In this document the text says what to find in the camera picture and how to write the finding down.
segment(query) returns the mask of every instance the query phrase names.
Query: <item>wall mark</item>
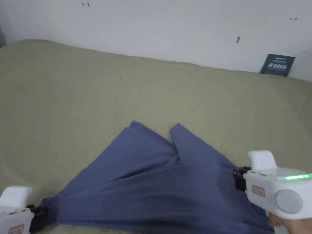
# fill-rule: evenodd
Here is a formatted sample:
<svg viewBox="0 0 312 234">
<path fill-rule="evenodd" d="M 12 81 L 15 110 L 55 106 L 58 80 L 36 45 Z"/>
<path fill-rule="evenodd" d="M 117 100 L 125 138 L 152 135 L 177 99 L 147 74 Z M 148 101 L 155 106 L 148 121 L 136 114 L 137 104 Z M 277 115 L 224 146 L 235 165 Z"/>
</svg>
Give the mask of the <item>wall mark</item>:
<svg viewBox="0 0 312 234">
<path fill-rule="evenodd" d="M 85 3 L 85 2 L 82 2 L 82 5 L 83 5 L 83 6 L 86 6 L 86 5 L 88 5 L 88 7 L 90 8 L 90 5 L 89 5 L 89 1 L 88 1 L 87 3 Z"/>
</svg>

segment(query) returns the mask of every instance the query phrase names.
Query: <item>white wall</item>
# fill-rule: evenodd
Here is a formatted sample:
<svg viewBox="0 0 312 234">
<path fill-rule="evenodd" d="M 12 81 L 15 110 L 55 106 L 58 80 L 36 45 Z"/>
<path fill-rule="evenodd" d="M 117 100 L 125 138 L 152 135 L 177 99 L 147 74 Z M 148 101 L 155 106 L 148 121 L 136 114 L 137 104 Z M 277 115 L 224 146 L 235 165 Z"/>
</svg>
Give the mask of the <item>white wall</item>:
<svg viewBox="0 0 312 234">
<path fill-rule="evenodd" d="M 0 0 L 0 27 L 8 43 L 47 39 L 231 70 L 259 72 L 268 53 L 295 56 L 290 76 L 312 81 L 311 0 L 82 2 Z"/>
</svg>

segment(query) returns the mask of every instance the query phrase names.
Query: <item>dark blue card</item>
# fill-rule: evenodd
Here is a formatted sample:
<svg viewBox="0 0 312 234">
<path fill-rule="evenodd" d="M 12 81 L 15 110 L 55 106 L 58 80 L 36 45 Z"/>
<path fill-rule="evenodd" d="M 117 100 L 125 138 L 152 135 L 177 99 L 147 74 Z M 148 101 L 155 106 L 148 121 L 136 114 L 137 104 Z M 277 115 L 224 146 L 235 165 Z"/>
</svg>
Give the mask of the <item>dark blue card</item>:
<svg viewBox="0 0 312 234">
<path fill-rule="evenodd" d="M 260 73 L 287 77 L 294 60 L 295 57 L 268 54 Z"/>
</svg>

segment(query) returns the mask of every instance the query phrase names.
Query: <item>black clamp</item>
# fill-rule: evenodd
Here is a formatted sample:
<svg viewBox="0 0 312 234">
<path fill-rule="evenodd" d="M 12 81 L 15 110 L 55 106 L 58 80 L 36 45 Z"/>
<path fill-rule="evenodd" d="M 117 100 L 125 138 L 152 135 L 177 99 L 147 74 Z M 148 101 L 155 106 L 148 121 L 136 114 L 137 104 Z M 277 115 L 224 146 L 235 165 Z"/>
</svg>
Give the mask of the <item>black clamp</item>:
<svg viewBox="0 0 312 234">
<path fill-rule="evenodd" d="M 246 180 L 244 179 L 244 174 L 251 170 L 251 167 L 240 167 L 238 170 L 233 170 L 233 176 L 235 180 L 235 188 L 240 191 L 246 190 Z"/>
<path fill-rule="evenodd" d="M 47 208 L 42 206 L 35 207 L 34 205 L 28 205 L 26 208 L 29 208 L 30 211 L 35 214 L 30 224 L 29 232 L 31 234 L 41 232 L 48 217 Z"/>
</svg>

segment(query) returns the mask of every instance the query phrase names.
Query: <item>red label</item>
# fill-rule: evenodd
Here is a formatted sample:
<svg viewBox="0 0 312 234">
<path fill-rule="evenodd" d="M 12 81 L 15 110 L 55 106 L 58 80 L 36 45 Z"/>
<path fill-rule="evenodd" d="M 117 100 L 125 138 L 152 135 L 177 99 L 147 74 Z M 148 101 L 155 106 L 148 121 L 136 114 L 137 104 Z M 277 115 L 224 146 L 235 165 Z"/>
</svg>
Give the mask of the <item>red label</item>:
<svg viewBox="0 0 312 234">
<path fill-rule="evenodd" d="M 266 196 L 266 193 L 265 193 L 264 189 L 260 188 L 258 186 L 255 186 L 255 185 L 252 185 L 252 192 L 257 194 L 257 195 L 260 195 L 262 197 Z"/>
<path fill-rule="evenodd" d="M 22 234 L 24 231 L 24 225 L 13 227 L 9 230 L 8 234 Z"/>
</svg>

